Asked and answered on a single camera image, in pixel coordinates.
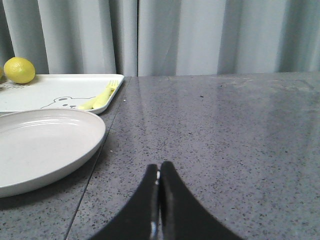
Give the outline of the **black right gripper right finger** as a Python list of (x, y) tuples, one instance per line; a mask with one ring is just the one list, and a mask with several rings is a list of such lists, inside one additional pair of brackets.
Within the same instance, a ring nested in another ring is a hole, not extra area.
[(241, 239), (207, 212), (170, 161), (160, 167), (160, 209), (165, 240)]

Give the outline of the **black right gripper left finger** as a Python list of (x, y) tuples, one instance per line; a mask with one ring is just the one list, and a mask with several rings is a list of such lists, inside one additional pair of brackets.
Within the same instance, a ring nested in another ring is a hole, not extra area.
[(135, 193), (92, 240), (156, 240), (159, 229), (158, 166), (150, 164)]

